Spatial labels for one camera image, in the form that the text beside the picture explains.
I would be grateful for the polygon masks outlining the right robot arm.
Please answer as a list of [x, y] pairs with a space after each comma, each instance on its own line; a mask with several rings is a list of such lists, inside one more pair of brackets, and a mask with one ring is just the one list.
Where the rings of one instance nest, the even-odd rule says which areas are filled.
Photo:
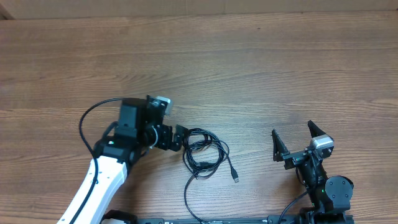
[[[277, 131], [271, 132], [273, 140], [273, 160], [284, 162], [286, 170], [295, 169], [305, 192], [290, 202], [277, 217], [278, 223], [340, 224], [354, 223], [352, 215], [346, 212], [351, 208], [354, 183], [347, 177], [328, 177], [323, 160], [330, 157], [334, 149], [334, 139], [322, 131], [313, 121], [308, 121], [311, 134], [310, 144], [302, 151], [291, 153]], [[301, 208], [297, 215], [287, 215], [289, 209], [304, 196], [309, 196], [311, 207]]]

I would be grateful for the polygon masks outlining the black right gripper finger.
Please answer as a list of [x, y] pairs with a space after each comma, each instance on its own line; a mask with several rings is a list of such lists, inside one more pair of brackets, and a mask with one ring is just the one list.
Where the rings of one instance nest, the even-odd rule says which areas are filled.
[[326, 132], [322, 131], [312, 120], [309, 120], [307, 126], [310, 130], [310, 134], [312, 138], [319, 137], [325, 135]]
[[289, 155], [290, 151], [286, 148], [275, 129], [272, 130], [271, 135], [273, 140], [273, 161], [283, 161], [284, 156]]

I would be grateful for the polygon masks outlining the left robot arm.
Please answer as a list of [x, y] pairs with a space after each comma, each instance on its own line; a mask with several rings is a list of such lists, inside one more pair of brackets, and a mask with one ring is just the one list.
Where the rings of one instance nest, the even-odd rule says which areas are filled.
[[163, 124], [172, 100], [163, 96], [120, 98], [119, 118], [88, 149], [92, 155], [85, 179], [58, 224], [137, 223], [135, 215], [108, 206], [137, 161], [153, 147], [179, 151], [183, 126]]

